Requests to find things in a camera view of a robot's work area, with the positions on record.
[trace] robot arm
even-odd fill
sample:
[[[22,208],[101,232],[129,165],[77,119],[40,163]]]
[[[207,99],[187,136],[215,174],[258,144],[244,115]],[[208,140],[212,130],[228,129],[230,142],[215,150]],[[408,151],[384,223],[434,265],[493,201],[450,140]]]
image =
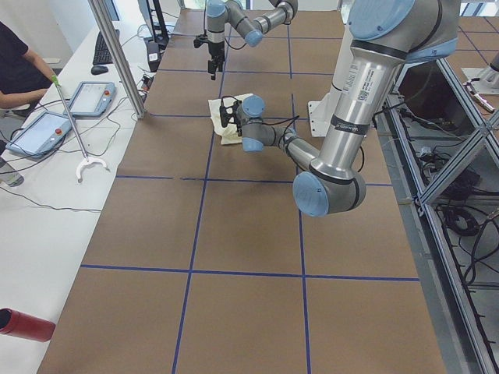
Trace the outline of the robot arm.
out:
[[[207,3],[207,35],[199,36],[194,42],[196,48],[208,43],[211,60],[208,72],[215,80],[217,70],[223,71],[225,62],[225,24],[230,25],[241,35],[250,47],[256,47],[264,34],[275,27],[290,23],[298,11],[298,0],[269,0],[275,7],[251,21],[241,5],[235,0],[210,0]]]
[[[373,114],[388,95],[402,64],[431,61],[455,50],[460,4],[459,0],[354,2],[349,16],[353,61],[322,148],[315,150],[289,132],[278,144],[306,170],[293,183],[295,201],[302,212],[325,216],[362,203],[365,182],[352,165]],[[242,126],[243,139],[247,134]],[[249,136],[267,145],[254,131]]]

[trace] metal rack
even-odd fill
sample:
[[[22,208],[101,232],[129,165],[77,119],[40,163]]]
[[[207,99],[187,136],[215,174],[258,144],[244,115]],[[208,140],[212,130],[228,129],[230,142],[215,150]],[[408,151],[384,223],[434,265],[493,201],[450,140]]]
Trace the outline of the metal rack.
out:
[[[497,337],[499,327],[495,325],[488,326],[488,323],[494,317],[496,318],[496,322],[499,321],[496,317],[497,308],[499,308],[496,306],[499,304],[497,301],[499,300],[499,277],[497,277],[497,281],[473,284],[472,288],[465,285],[462,280],[462,273],[458,268],[456,255],[453,252],[453,248],[449,247],[448,241],[445,238],[446,233],[444,233],[444,229],[442,228],[441,218],[438,216],[435,204],[440,199],[442,192],[470,166],[479,154],[487,152],[494,161],[497,169],[499,169],[499,141],[497,132],[494,132],[494,129],[497,129],[499,126],[499,113],[496,113],[489,120],[484,119],[464,90],[462,84],[458,81],[447,61],[443,59],[436,63],[466,116],[471,121],[473,131],[462,142],[455,154],[445,163],[430,183],[425,184],[421,176],[418,160],[415,159],[413,149],[411,148],[411,139],[408,138],[404,129],[405,125],[402,123],[395,109],[389,111],[388,120],[395,127],[398,139],[400,140],[405,161],[416,186],[417,194],[415,196],[415,203],[419,207],[420,218],[422,220],[426,219],[430,225],[431,234],[437,244],[441,262],[445,268],[462,321],[465,324],[475,351],[476,359],[483,373],[493,374],[497,372],[499,348],[494,349],[497,344],[494,344],[494,342],[491,343],[490,340],[492,340],[491,337]],[[402,101],[401,96],[395,92],[388,97],[387,104],[388,107],[392,107]],[[499,206],[499,201],[497,200],[481,202],[480,199],[474,199],[473,203],[480,205],[485,203],[489,206],[489,210],[495,210]],[[492,316],[492,318],[487,319],[485,323],[484,320],[487,318],[487,314]]]

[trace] black sleeve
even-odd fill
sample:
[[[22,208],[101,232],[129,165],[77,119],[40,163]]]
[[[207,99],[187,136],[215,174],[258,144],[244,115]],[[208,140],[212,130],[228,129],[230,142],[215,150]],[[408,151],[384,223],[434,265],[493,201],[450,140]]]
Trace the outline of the black sleeve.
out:
[[[22,56],[28,52],[28,46],[20,40],[6,25],[0,22],[0,37],[11,47],[14,55]]]

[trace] person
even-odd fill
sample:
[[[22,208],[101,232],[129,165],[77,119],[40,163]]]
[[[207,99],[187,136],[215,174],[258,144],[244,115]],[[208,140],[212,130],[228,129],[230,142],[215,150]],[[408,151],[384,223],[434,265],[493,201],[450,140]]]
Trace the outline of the person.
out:
[[[0,108],[25,104],[34,108],[50,87],[53,75],[44,59],[0,22]]]

